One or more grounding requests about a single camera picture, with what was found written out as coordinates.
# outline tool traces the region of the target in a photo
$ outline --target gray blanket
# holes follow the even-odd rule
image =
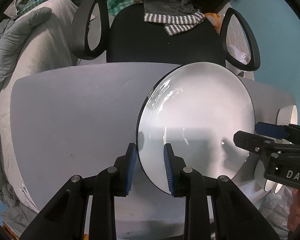
[[[19,53],[32,29],[49,20],[51,14],[52,10],[50,8],[43,7],[31,12],[17,22],[6,19],[0,23],[0,91],[5,79],[13,73]],[[7,182],[2,172],[1,162],[0,200],[7,205],[7,210],[1,213],[2,220],[22,233],[36,216],[36,213],[18,200],[12,186]]]

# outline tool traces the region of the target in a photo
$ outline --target white plate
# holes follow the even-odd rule
[[[185,65],[157,83],[140,111],[139,159],[148,178],[168,194],[165,143],[202,175],[233,178],[249,155],[234,145],[233,135],[254,133],[254,125],[251,98],[237,76],[213,63]]]

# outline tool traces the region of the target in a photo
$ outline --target person's hand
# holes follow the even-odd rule
[[[292,191],[292,204],[288,216],[287,227],[289,231],[294,232],[300,224],[300,192],[297,189]]]

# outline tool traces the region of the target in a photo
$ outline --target chair armrest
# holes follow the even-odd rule
[[[98,3],[100,10],[101,38],[98,46],[91,50],[88,43],[88,33],[90,17],[96,3]],[[106,50],[109,31],[107,0],[83,0],[74,14],[70,27],[71,41],[69,48],[77,58],[93,60]]]
[[[234,57],[232,57],[227,49],[227,31],[228,31],[228,25],[230,23],[230,19],[232,16],[236,16],[239,23],[241,24],[241,27],[246,35],[250,54],[251,54],[251,60],[248,64],[243,64]],[[260,67],[260,53],[258,44],[256,41],[256,38],[253,35],[253,32],[248,25],[247,21],[243,18],[243,16],[236,10],[232,8],[228,8],[225,17],[223,18],[221,30],[220,30],[220,37],[222,41],[222,47],[226,54],[226,60],[236,68],[243,70],[243,71],[255,71]]]

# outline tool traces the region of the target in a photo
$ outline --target white tabletop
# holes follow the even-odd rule
[[[10,104],[13,147],[39,210],[72,175],[96,175],[125,154],[128,144],[136,141],[137,118],[146,96],[175,67],[107,63],[56,69],[16,81]],[[295,103],[284,92],[241,80],[252,98],[256,122],[275,123],[279,109]],[[233,179],[252,202],[266,194],[253,179],[256,163],[257,156],[250,154]],[[137,161],[129,196],[115,200],[117,237],[182,234],[184,203],[156,188]]]

